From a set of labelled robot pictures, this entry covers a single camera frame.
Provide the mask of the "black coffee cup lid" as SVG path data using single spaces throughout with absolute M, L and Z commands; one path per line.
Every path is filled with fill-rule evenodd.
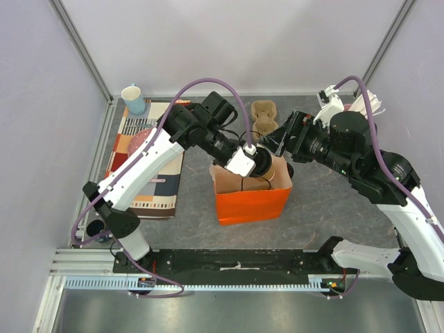
M 262 177 L 268 171 L 271 165 L 271 154 L 263 147 L 257 148 L 257 153 L 254 157 L 255 168 L 250 174 L 253 178 Z

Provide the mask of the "orange paper bag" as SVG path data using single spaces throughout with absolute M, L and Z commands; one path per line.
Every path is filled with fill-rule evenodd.
M 293 183 L 287 161 L 283 157 L 273 157 L 272 161 L 275 174 L 269 182 L 261 178 L 242 178 L 220 166 L 210 167 L 220 225 L 280 217 Z

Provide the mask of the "brown paper coffee cup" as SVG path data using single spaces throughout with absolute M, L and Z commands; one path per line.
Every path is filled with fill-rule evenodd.
M 274 179 L 276 173 L 278 172 L 280 159 L 275 156 L 271 156 L 271 165 L 268 169 L 268 171 L 265 172 L 265 174 L 262 176 L 266 180 L 272 180 Z

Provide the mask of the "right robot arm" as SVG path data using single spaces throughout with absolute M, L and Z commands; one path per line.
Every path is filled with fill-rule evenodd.
M 323 128 L 310 114 L 294 112 L 259 143 L 275 156 L 289 152 L 294 162 L 316 161 L 341 174 L 389 218 L 403 239 L 401 248 L 375 248 L 330 237 L 317 257 L 322 271 L 354 268 L 391 279 L 417 300 L 443 300 L 443 228 L 427 222 L 412 199 L 382 171 L 364 115 L 340 112 Z

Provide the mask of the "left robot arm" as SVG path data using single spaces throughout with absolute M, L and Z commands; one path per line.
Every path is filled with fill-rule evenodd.
M 147 272 L 153 261 L 139 227 L 140 220 L 130 204 L 164 166 L 188 148 L 198 146 L 233 174 L 246 177 L 254 169 L 255 148 L 242 148 L 220 131 L 234 112 L 235 108 L 216 92 L 202 103 L 174 105 L 165 122 L 153 129 L 111 176 L 98 184 L 84 185 L 84 194 L 129 254 L 128 265 L 136 272 Z

